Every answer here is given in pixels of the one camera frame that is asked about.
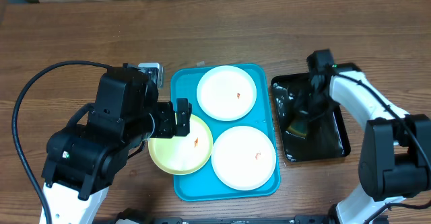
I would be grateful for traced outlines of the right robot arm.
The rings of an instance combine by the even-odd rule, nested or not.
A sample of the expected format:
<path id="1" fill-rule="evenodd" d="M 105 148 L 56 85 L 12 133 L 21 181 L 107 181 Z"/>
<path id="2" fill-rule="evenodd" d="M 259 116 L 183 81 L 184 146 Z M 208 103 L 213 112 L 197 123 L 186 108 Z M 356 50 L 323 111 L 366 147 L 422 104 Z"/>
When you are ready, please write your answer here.
<path id="1" fill-rule="evenodd" d="M 372 223 L 386 210 L 402 207 L 430 190 L 430 118 L 410 114 L 384 97 L 353 63 L 336 64 L 330 50 L 306 59 L 308 83 L 294 103 L 307 122 L 343 106 L 364 131 L 358 164 L 360 183 L 329 213 L 332 223 Z"/>

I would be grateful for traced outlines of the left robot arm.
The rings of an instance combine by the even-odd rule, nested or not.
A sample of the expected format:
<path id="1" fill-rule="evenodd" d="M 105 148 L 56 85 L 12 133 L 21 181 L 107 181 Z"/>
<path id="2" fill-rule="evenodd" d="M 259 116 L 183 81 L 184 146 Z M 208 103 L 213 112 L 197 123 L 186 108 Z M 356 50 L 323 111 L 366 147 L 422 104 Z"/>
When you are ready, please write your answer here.
<path id="1" fill-rule="evenodd" d="M 44 223 L 91 223 L 116 174 L 150 138 L 185 137 L 192 105 L 158 99 L 142 68 L 107 67 L 96 99 L 80 108 L 46 146 Z"/>

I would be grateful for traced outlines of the yellow plate with stain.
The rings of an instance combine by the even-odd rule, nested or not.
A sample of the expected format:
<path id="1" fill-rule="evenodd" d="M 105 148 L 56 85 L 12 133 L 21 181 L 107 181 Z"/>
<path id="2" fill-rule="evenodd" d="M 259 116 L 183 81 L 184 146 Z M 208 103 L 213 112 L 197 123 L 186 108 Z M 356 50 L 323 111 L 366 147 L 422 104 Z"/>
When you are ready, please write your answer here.
<path id="1" fill-rule="evenodd" d="M 213 137 L 206 123 L 191 115 L 190 133 L 171 139 L 152 138 L 148 149 L 153 162 L 164 172 L 187 175 L 201 169 L 209 160 Z"/>

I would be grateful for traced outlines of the green yellow sponge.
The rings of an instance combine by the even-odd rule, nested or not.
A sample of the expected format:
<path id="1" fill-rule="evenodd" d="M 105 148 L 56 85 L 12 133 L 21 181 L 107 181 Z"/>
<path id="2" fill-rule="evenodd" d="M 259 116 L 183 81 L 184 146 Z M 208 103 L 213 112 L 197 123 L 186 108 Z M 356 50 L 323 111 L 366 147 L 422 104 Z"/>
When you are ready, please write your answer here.
<path id="1" fill-rule="evenodd" d="M 308 122 L 302 118 L 294 118 L 286 128 L 286 131 L 300 138 L 306 138 L 308 133 Z"/>

